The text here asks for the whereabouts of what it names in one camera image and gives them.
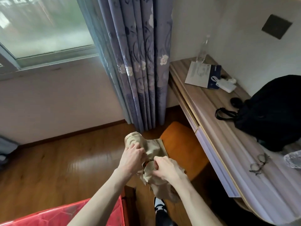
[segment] person's left hand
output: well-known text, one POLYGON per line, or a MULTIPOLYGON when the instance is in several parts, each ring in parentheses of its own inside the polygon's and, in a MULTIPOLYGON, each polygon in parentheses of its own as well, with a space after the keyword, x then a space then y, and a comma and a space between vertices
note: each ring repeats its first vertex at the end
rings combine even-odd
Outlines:
POLYGON ((118 168, 133 175, 141 170, 146 159, 144 148, 140 148, 139 143, 132 143, 129 148, 124 149, 118 168))

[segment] orange chair seat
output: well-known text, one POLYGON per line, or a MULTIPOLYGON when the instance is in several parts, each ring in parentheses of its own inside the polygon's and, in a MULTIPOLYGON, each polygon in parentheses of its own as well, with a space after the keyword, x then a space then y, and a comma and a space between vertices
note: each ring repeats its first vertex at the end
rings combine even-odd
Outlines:
POLYGON ((201 144, 192 129, 172 122, 162 133, 168 156, 177 161, 180 167, 184 168, 188 178, 193 180, 209 162, 201 144))

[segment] black pants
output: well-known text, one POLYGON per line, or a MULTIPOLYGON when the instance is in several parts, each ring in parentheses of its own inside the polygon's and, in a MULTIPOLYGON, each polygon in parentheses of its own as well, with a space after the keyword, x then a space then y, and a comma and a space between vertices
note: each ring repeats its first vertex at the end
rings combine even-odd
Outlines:
POLYGON ((178 226, 171 220, 164 210, 158 210, 156 213, 156 226, 178 226))

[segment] bottle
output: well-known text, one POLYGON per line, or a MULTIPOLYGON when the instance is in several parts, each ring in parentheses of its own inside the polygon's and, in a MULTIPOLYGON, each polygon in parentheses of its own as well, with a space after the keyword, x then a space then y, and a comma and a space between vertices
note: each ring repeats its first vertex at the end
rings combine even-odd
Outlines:
POLYGON ((286 165, 295 169, 301 169, 301 150, 288 153, 284 156, 286 165))
POLYGON ((206 58, 206 55, 208 53, 208 41, 209 41, 209 38, 210 38, 210 35, 207 35, 201 45, 201 49, 200 49, 200 52, 197 56, 197 60, 196 62, 200 62, 200 63, 203 63, 205 58, 206 58))

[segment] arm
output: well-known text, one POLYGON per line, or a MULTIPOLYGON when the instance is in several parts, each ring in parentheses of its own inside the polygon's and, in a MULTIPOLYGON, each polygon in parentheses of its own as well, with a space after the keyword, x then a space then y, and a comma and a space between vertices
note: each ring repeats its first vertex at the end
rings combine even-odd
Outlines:
POLYGON ((108 181, 94 194, 89 202, 70 221, 68 226, 106 225, 118 200, 122 188, 132 175, 142 167, 146 159, 145 150, 139 144, 125 148, 119 166, 108 181))
POLYGON ((158 170, 153 174, 168 181, 175 188, 193 226, 222 225, 178 165, 174 165, 167 156, 155 156, 154 161, 158 165, 158 170))

